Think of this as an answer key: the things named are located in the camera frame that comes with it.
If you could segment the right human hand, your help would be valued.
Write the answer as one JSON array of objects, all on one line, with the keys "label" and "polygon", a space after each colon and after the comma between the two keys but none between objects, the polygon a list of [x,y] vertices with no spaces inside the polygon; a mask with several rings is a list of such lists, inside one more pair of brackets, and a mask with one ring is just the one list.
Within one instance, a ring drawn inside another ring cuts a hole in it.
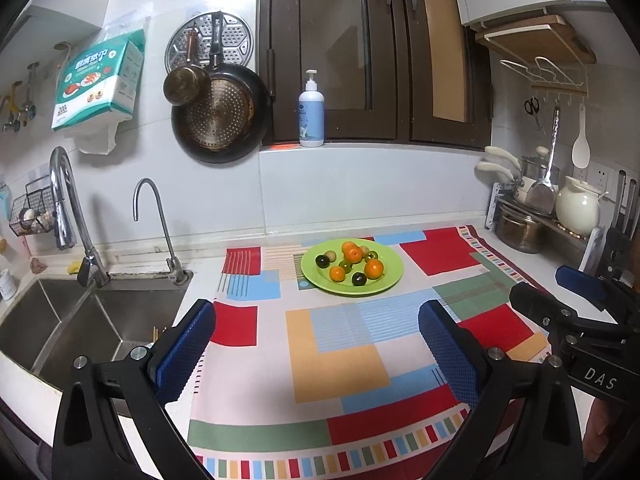
[{"label": "right human hand", "polygon": [[593,400],[582,438],[582,452],[588,463],[595,463],[605,451],[610,440],[610,427],[616,422],[617,416],[615,406],[605,400]]}]

